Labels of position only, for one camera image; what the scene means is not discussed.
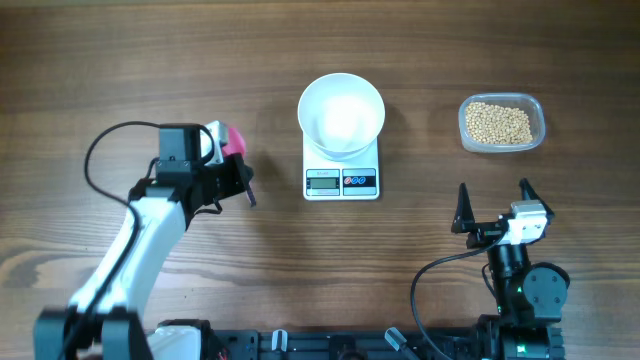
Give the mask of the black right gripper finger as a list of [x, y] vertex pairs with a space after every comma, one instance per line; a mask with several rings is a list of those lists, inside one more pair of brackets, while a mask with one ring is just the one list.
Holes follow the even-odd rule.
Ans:
[[467, 186], [465, 183], [459, 185], [457, 207], [451, 225], [451, 232], [454, 234], [470, 233], [475, 229], [475, 217], [471, 206]]
[[553, 220], [555, 218], [555, 213], [553, 210], [546, 204], [546, 202], [535, 192], [533, 187], [530, 185], [529, 181], [526, 178], [522, 178], [519, 181], [519, 187], [521, 189], [521, 195], [523, 200], [532, 200], [538, 201], [546, 211], [546, 217], [548, 220]]

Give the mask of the pink plastic scoop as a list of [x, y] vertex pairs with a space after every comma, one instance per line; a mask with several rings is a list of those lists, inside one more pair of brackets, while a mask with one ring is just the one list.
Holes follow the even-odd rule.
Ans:
[[236, 128], [228, 129], [228, 141], [225, 146], [221, 147], [224, 157], [231, 155], [246, 155], [246, 142], [241, 133]]

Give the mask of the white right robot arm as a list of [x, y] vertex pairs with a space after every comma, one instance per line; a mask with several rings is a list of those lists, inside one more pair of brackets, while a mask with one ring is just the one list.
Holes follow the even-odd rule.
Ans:
[[459, 186], [451, 230], [468, 236], [469, 250], [487, 253], [498, 314], [482, 315], [474, 326], [475, 359], [564, 359], [562, 319], [570, 277], [549, 262], [533, 264], [527, 247], [542, 240], [555, 217], [528, 180], [519, 182], [522, 199], [494, 222], [478, 222], [467, 187]]

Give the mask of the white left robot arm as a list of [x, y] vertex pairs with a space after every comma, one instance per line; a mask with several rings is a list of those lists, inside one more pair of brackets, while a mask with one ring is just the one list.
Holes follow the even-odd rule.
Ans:
[[122, 203], [127, 214], [107, 254], [64, 309], [45, 309], [33, 328], [38, 359], [75, 359], [99, 344], [101, 359], [228, 359], [206, 320], [170, 320], [146, 334], [144, 309], [171, 249], [199, 214], [221, 200], [255, 197], [240, 132], [214, 121], [160, 124], [159, 155]]

